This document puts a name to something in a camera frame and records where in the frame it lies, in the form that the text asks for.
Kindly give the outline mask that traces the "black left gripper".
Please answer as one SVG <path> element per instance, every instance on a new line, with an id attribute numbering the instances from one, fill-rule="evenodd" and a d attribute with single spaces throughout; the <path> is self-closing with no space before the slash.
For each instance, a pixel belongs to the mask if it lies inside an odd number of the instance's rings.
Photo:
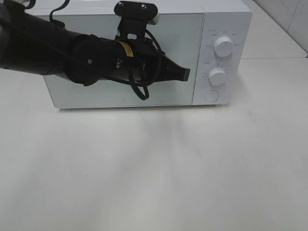
<path id="1" fill-rule="evenodd" d="M 114 13 L 121 19 L 116 39 L 110 45 L 113 67 L 110 80 L 117 83 L 188 81 L 190 69 L 166 57 L 156 39 L 144 38 L 147 25 L 158 23 L 155 4 L 121 0 L 115 5 Z M 129 39 L 129 34 L 136 36 L 135 41 Z"/>

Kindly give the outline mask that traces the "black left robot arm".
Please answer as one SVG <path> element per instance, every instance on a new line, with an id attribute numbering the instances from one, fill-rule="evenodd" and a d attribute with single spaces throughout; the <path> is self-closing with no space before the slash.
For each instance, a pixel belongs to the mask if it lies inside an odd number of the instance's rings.
<path id="1" fill-rule="evenodd" d="M 155 82 L 187 81 L 190 70 L 170 60 L 146 28 L 158 15 L 155 4 L 120 1 L 114 12 L 120 17 L 114 39 L 66 29 L 49 14 L 44 20 L 28 13 L 28 5 L 15 0 L 0 4 L 0 66 L 2 69 L 48 75 L 64 75 L 90 86 L 111 80 L 147 88 Z"/>

